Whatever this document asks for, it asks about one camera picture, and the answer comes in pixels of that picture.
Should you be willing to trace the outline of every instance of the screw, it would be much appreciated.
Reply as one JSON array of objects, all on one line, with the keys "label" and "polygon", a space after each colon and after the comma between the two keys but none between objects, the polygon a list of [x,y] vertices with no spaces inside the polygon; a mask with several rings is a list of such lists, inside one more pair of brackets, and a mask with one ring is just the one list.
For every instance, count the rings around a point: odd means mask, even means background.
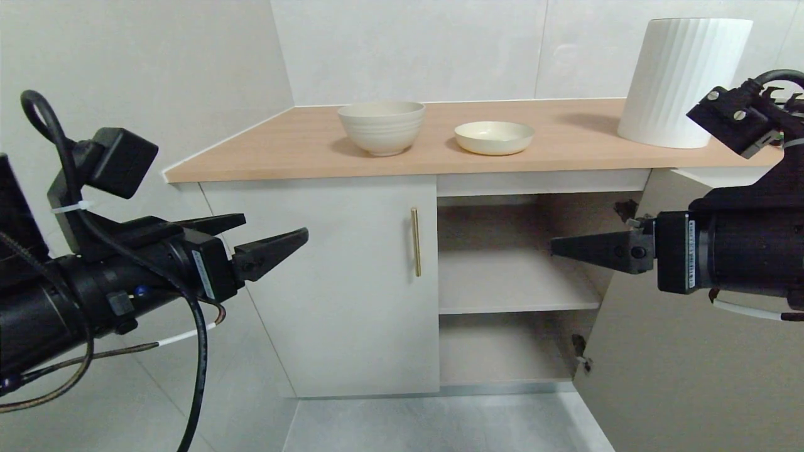
[{"label": "screw", "polygon": [[647,255],[648,255],[647,250],[641,246],[635,246],[631,249],[631,257],[633,257],[634,259],[642,259]]}]

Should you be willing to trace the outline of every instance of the white cable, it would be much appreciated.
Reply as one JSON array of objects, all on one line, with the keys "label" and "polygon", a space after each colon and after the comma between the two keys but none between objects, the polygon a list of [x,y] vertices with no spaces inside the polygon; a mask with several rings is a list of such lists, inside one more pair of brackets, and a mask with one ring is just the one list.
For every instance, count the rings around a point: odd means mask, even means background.
[{"label": "white cable", "polygon": [[804,145],[804,138],[796,138],[794,140],[790,140],[788,142],[785,142],[785,144],[781,145],[781,147],[782,149],[787,149],[791,146],[798,146],[798,145]]},{"label": "white cable", "polygon": [[52,208],[51,212],[53,213],[65,213],[65,212],[72,212],[75,210],[87,210],[89,209],[94,203],[88,199],[82,199],[70,206],[63,206],[60,208]]},{"label": "white cable", "polygon": [[755,309],[752,307],[736,305],[730,302],[723,302],[715,298],[712,300],[712,305],[714,307],[719,307],[723,310],[728,310],[736,314],[748,315],[749,317],[756,317],[756,318],[767,318],[768,320],[778,320],[779,322],[783,322],[781,320],[781,312],[773,312],[771,310],[762,310],[762,309]]},{"label": "white cable", "polygon": [[[207,324],[207,331],[209,331],[212,328],[215,328],[217,326],[218,325],[215,322],[209,323],[209,324]],[[174,342],[178,342],[180,340],[191,338],[193,336],[196,336],[198,333],[199,333],[198,330],[188,331],[188,332],[182,333],[180,335],[175,335],[175,336],[167,338],[167,339],[159,340],[159,341],[157,341],[157,344],[158,344],[159,347],[161,347],[161,346],[167,345],[169,343],[174,343]]]}]

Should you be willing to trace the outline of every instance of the countertop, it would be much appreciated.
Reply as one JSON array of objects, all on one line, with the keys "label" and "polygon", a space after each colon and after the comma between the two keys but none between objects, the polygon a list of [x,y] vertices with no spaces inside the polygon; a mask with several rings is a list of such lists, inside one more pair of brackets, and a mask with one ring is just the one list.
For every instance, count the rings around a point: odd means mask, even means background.
[{"label": "countertop", "polygon": [[[170,183],[433,175],[515,171],[616,170],[688,166],[772,166],[778,148],[745,160],[712,139],[700,149],[671,149],[617,136],[625,99],[427,104],[413,146],[372,157],[343,131],[338,107],[297,107],[167,170]],[[524,152],[502,157],[458,147],[453,129],[472,121],[515,121],[535,128]]]}]

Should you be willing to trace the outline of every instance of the wall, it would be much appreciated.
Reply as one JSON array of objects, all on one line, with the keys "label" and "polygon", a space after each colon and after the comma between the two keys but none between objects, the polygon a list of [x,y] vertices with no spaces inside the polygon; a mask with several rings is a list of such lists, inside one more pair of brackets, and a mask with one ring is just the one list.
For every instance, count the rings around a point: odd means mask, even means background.
[{"label": "wall", "polygon": [[662,17],[752,19],[737,80],[782,61],[804,65],[792,48],[804,42],[798,0],[272,4],[296,105],[624,97],[646,24]]},{"label": "wall", "polygon": [[[95,212],[115,220],[210,215],[197,184],[168,186],[159,170],[293,104],[267,1],[4,1],[0,11],[0,150],[10,155],[55,255],[67,250],[45,191],[59,165],[18,106],[25,88],[47,97],[72,138],[124,126],[160,145],[133,199],[85,191],[98,202]],[[281,450],[297,404],[281,395],[293,391],[249,295],[227,305],[227,322],[210,334],[194,450]],[[186,304],[177,301],[123,339],[134,344],[192,328]],[[109,336],[99,346],[124,340]],[[173,450],[190,404],[195,347],[189,340],[96,362],[65,397],[0,416],[0,450]],[[40,394],[66,374],[15,396]]]}]

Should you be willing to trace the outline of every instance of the open cabinet door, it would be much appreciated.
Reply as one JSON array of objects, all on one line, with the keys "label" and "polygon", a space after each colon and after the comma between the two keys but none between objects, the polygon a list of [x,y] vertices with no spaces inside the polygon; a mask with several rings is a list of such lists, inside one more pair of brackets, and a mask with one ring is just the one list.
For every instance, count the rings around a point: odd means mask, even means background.
[{"label": "open cabinet door", "polygon": [[[656,170],[638,215],[750,183]],[[720,298],[789,310],[781,298]],[[804,450],[804,324],[719,310],[707,290],[659,292],[655,271],[617,273],[587,339],[590,370],[574,383],[617,452]]]}]

